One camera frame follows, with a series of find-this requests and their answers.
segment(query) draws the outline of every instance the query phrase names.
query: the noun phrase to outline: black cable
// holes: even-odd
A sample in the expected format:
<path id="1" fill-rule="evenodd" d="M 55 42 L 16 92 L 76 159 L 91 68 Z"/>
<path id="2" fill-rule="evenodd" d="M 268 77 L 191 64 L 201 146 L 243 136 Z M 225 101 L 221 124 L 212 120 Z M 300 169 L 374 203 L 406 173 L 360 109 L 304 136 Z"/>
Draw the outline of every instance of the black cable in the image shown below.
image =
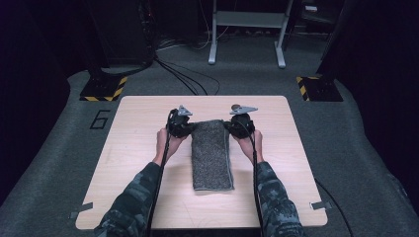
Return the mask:
<path id="1" fill-rule="evenodd" d="M 157 49 L 170 47 L 170 46 L 176 45 L 177 43 L 179 43 L 179 41 L 177 39 L 170 39 L 170 38 L 161 39 L 158 46 L 157 46 Z"/>
<path id="2" fill-rule="evenodd" d="M 183 68 L 183 69 L 185 69 L 185 70 L 188 70 L 188 71 L 190 71 L 190 72 L 196 73 L 196 74 L 198 74 L 198 75 L 201 75 L 201 76 L 204 76 L 204 77 L 207 77 L 207 78 L 209 78 L 209 79 L 213 80 L 213 81 L 214 81 L 214 82 L 216 82 L 216 84 L 217 84 L 216 91 L 215 91 L 214 95 L 218 94 L 220 84 L 219 84 L 219 81 L 218 81 L 218 80 L 216 80 L 215 78 L 210 77 L 210 76 L 208 76 L 208 75 L 206 75 L 206 74 L 204 74 L 204 73 L 201 73 L 201 72 L 198 72 L 198 71 L 194 71 L 194 70 L 189 69 L 189 68 L 187 68 L 187 67 L 184 67 L 184 66 L 181 66 L 181 65 L 175 64 L 175 63 L 173 63 L 173 62 L 168 62 L 168 61 L 164 61 L 164 60 L 161 60 L 161 59 L 159 59 L 159 60 L 160 60 L 160 61 L 162 61 L 162 62 L 164 62 L 164 63 L 166 63 L 166 64 L 171 64 L 171 65 L 174 65 L 174 66 L 177 66 L 177 67 Z"/>
<path id="3" fill-rule="evenodd" d="M 187 75 L 185 75 L 185 74 L 183 74 L 183 73 L 181 73 L 180 71 L 178 71 L 178 70 L 176 70 L 176 69 L 174 69 L 173 67 L 171 67 L 171 66 L 169 66 L 169 65 L 167 65 L 165 62 L 163 62 L 163 61 L 161 61 L 160 59 L 158 59 L 158 58 L 154 58 L 154 61 L 156 61 L 158 64 L 160 64 L 164 69 L 166 69 L 166 70 L 168 70 L 170 73 L 172 73 L 176 78 L 178 78 L 179 80 L 181 80 L 185 85 L 186 85 L 186 81 L 188 81 L 188 80 L 190 80 L 190 81 L 192 81 L 192 82 L 194 82 L 194 83 L 196 83 L 199 87 L 201 87 L 201 89 L 204 91 L 204 93 L 206 94 L 206 95 L 208 95 L 208 92 L 207 92 L 207 90 L 203 87 L 203 85 L 201 85 L 198 81 L 196 81 L 196 80 L 194 80 L 194 79 L 192 79 L 191 77 L 189 77 L 189 76 L 187 76 Z M 199 95 L 199 93 L 198 93 L 198 91 L 195 89 L 195 92 L 191 89 L 191 87 L 188 87 L 189 89 L 190 89 L 190 91 L 194 94 L 194 95 L 196 95 L 196 96 L 198 96 Z"/>
<path id="4" fill-rule="evenodd" d="M 147 67 L 149 67 L 151 65 L 151 62 L 146 61 L 146 62 L 142 62 L 140 67 L 136 68 L 136 69 L 132 69 L 130 71 L 125 71 L 125 72 L 119 72 L 119 73 L 109 73 L 109 72 L 104 72 L 105 74 L 108 75 L 113 75 L 113 76 L 121 76 L 121 77 L 126 77 L 135 73 L 138 73 L 144 69 L 146 69 Z"/>
<path id="5" fill-rule="evenodd" d="M 336 199 L 326 190 L 326 188 L 324 188 L 324 186 L 316 179 L 314 178 L 314 181 L 321 187 L 321 189 L 323 189 L 329 196 L 330 198 L 333 200 L 333 202 L 336 204 L 336 207 L 338 207 L 343 220 L 345 221 L 346 227 L 348 228 L 349 234 L 353 237 L 354 233 L 352 232 L 351 226 L 349 225 L 348 219 L 346 218 L 345 214 L 343 213 L 342 208 L 339 206 L 338 202 L 336 201 Z"/>
<path id="6" fill-rule="evenodd" d="M 201 89 L 203 89 L 204 93 L 205 93 L 206 95 L 208 95 L 207 90 L 206 90 L 206 89 L 203 87 L 203 85 L 201 85 L 199 82 L 197 82 L 196 80 L 192 79 L 191 77 L 189 77 L 189 76 L 187 76 L 187 75 L 183 74 L 182 72 L 180 72 L 180 71 L 178 71 L 178 70 L 174 69 L 173 67 L 170 67 L 170 66 L 169 66 L 169 65 L 167 65 L 167 64 L 166 64 L 166 66 L 167 66 L 167 67 L 169 67 L 169 68 L 171 68 L 173 71 L 175 71 L 175 72 L 176 72 L 176 73 L 178 73 L 179 75 L 181 75 L 181 76 L 183 76 L 183 77 L 186 77 L 187 79 L 189 79 L 189 80 L 191 80 L 191 81 L 195 82 L 197 85 L 199 85 L 199 86 L 201 87 Z"/>
<path id="7" fill-rule="evenodd" d="M 186 87 L 188 87 L 188 89 L 194 94 L 194 95 L 196 95 L 196 96 L 198 96 L 198 91 L 197 91 L 197 89 L 190 83 L 190 82 L 188 82 L 188 81 L 185 81 L 185 79 L 183 79 L 182 77 L 180 77 L 179 75 L 177 75 L 176 74 L 176 72 L 174 72 L 173 70 L 172 70 L 172 68 L 171 67 L 167 67 L 167 65 L 166 64 L 164 64 L 164 63 L 161 63 L 160 61 L 157 61 L 156 60 L 156 62 L 158 63 L 158 64 L 160 64 L 160 66 L 161 67 L 163 67 L 164 69 L 166 69 L 167 71 L 169 71 L 170 73 L 172 73 L 179 81 L 181 81 Z"/>
<path id="8" fill-rule="evenodd" d="M 164 145 L 164 153 L 163 153 L 163 159 L 161 161 L 161 165 L 160 165 L 160 173 L 157 179 L 157 187 L 156 187 L 156 192 L 154 193 L 154 198 L 153 198 L 153 203 L 151 205 L 150 208 L 150 213 L 148 215 L 148 223 L 147 223 L 147 233 L 146 236 L 151 236 L 151 223 L 153 220 L 153 215 L 154 215 L 154 209 L 156 207 L 157 204 L 157 199 L 158 199 L 158 194 L 160 193 L 160 186 L 161 186 L 161 181 L 163 179 L 163 171 L 164 171 L 164 167 L 166 165 L 166 160 L 167 160 L 167 152 L 169 150 L 169 140 L 170 140 L 170 131 L 169 131 L 169 119 L 170 116 L 174 113 L 174 110 L 170 111 L 169 116 L 167 117 L 167 123 L 166 123 L 166 143 Z"/>
<path id="9" fill-rule="evenodd" d="M 237 123 L 239 123 L 241 126 L 243 126 L 243 128 L 247 132 L 247 135 L 250 138 L 250 142 L 252 143 L 252 146 L 253 146 L 253 196 L 255 198 L 256 211 L 258 212 L 259 224 L 261 226 L 261 236 L 264 237 L 262 210 L 261 210 L 261 204 L 259 202 L 258 185 L 257 185 L 257 182 L 256 182 L 257 178 L 258 178 L 257 167 L 256 167 L 256 165 L 257 165 L 257 153 L 256 153 L 256 145 L 255 145 L 256 142 L 252 138 L 252 135 L 250 134 L 250 132 L 246 128 L 246 126 L 243 123 L 241 123 L 240 121 L 237 121 Z"/>

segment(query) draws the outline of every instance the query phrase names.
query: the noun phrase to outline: person's right hand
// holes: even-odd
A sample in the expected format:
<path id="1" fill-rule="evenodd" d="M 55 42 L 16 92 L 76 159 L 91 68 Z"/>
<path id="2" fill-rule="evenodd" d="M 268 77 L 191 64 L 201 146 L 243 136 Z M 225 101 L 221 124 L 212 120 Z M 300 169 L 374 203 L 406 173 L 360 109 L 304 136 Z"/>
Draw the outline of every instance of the person's right hand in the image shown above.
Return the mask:
<path id="1" fill-rule="evenodd" d="M 169 161 L 170 157 L 178 150 L 182 141 L 184 141 L 188 136 L 181 138 L 170 136 L 169 147 L 167 150 L 166 162 Z M 167 129 L 165 127 L 161 128 L 157 132 L 157 144 L 156 144 L 156 156 L 153 159 L 153 162 L 161 166 L 163 161 L 164 149 L 167 139 Z"/>
<path id="2" fill-rule="evenodd" d="M 249 158 L 250 162 L 253 164 L 253 145 L 252 145 L 252 142 L 250 141 L 250 138 L 246 137 L 246 138 L 239 139 L 235 136 L 233 136 L 233 138 L 234 140 L 238 142 L 243 153 L 247 156 L 247 158 Z M 252 133 L 252 138 L 255 141 L 255 149 L 256 149 L 256 156 L 257 156 L 256 162 L 257 163 L 262 162 L 264 161 L 263 155 L 262 155 L 262 138 L 263 138 L 262 132 L 256 129 Z"/>

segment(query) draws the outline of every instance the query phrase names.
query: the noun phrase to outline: yellow and black hazard stripe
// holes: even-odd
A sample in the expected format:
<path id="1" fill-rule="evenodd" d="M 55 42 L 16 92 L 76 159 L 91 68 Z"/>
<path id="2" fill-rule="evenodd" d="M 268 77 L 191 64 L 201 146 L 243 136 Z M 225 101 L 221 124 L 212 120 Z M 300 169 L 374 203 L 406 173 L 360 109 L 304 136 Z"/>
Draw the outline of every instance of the yellow and black hazard stripe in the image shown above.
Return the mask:
<path id="1" fill-rule="evenodd" d="M 124 85 L 126 84 L 126 77 L 121 79 L 120 84 L 118 85 L 117 90 L 115 91 L 114 95 L 112 97 L 82 97 L 80 96 L 80 101 L 116 101 L 120 94 L 123 92 Z"/>
<path id="2" fill-rule="evenodd" d="M 305 101 L 310 101 L 307 90 L 305 89 L 303 80 L 317 80 L 318 77 L 296 77 L 296 83 L 298 83 L 299 91 L 301 92 L 302 98 Z"/>

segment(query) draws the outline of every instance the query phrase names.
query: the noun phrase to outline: camouflage jacket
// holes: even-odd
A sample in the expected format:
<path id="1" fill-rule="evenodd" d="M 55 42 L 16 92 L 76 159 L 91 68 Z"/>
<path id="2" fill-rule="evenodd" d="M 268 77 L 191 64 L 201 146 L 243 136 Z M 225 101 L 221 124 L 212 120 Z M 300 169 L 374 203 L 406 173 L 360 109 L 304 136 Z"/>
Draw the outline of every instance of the camouflage jacket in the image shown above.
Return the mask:
<path id="1" fill-rule="evenodd" d="M 159 172 L 160 166 L 148 163 L 115 199 L 95 228 L 95 236 L 145 236 Z M 257 173 L 265 237 L 305 236 L 295 206 L 269 163 L 259 163 Z"/>

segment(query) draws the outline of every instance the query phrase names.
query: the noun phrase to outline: gray towel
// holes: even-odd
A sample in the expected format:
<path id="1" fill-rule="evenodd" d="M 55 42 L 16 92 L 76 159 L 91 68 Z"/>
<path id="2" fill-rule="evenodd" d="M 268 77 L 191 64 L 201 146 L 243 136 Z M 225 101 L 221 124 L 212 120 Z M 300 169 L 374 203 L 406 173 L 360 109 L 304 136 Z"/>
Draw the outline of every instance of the gray towel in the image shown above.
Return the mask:
<path id="1" fill-rule="evenodd" d="M 229 133 L 220 119 L 195 122 L 192 132 L 193 185 L 196 191 L 233 190 Z"/>

